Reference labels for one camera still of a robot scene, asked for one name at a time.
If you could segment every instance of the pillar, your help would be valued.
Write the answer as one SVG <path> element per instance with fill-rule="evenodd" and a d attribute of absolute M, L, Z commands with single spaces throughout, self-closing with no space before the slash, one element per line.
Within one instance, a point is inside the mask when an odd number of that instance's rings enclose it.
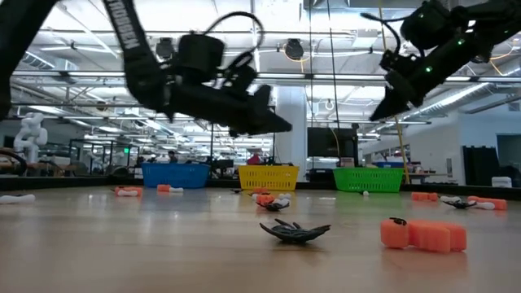
<path fill-rule="evenodd" d="M 298 182 L 306 181 L 308 152 L 307 102 L 304 87 L 281 86 L 278 88 L 275 111 L 293 125 L 293 130 L 275 134 L 274 154 L 278 163 L 293 163 L 300 167 Z"/>

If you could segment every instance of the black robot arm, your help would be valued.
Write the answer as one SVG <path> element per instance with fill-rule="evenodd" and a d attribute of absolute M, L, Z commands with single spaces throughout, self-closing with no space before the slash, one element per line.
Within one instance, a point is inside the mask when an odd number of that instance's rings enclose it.
<path fill-rule="evenodd" d="M 390 21 L 362 16 L 387 25 Z M 402 37 L 420 51 L 420 56 L 399 55 L 387 50 L 380 66 L 390 86 L 371 120 L 381 120 L 420 107 L 423 98 L 447 77 L 471 62 L 488 62 L 492 49 L 521 30 L 521 1 L 499 0 L 451 11 L 438 0 L 423 2 L 401 25 Z M 425 50 L 433 49 L 429 55 Z"/>
<path fill-rule="evenodd" d="M 56 2 L 4 0 L 0 4 L 0 120 L 11 108 L 10 77 Z M 150 50 L 134 2 L 103 0 L 103 4 L 123 52 L 127 88 L 144 107 L 164 113 L 170 120 L 179 112 L 226 125 L 232 135 L 291 131 L 291 125 L 268 107 L 270 86 L 261 85 L 254 94 L 247 92 L 257 78 L 249 66 L 252 52 L 264 40 L 262 24 L 254 15 L 232 12 L 205 33 L 182 36 L 178 52 L 159 63 Z M 252 18 L 260 27 L 260 38 L 255 47 L 220 69 L 225 44 L 208 33 L 233 16 Z"/>

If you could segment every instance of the gray floor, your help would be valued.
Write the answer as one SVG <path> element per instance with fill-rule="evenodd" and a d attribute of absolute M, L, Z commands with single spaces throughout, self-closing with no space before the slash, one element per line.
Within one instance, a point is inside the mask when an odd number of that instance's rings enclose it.
<path fill-rule="evenodd" d="M 278 214 L 332 224 L 307 247 L 282 245 L 247 195 L 115 198 L 104 187 L 33 192 L 33 205 L 0 206 L 0 292 L 519 292 L 521 204 L 508 212 L 413 203 L 409 195 L 299 190 Z M 383 248 L 389 216 L 463 224 L 465 253 Z"/>

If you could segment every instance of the yellow basket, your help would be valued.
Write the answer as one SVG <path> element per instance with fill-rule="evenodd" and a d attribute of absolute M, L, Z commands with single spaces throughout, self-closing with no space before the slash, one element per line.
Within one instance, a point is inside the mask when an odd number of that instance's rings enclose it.
<path fill-rule="evenodd" d="M 296 166 L 239 166 L 239 179 L 244 190 L 258 187 L 295 190 L 298 175 L 299 167 Z"/>

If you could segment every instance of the green basket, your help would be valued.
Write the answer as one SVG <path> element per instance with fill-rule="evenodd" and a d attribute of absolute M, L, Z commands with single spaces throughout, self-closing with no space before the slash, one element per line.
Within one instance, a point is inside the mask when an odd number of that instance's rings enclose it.
<path fill-rule="evenodd" d="M 399 192 L 402 168 L 336 168 L 336 188 L 341 191 Z"/>

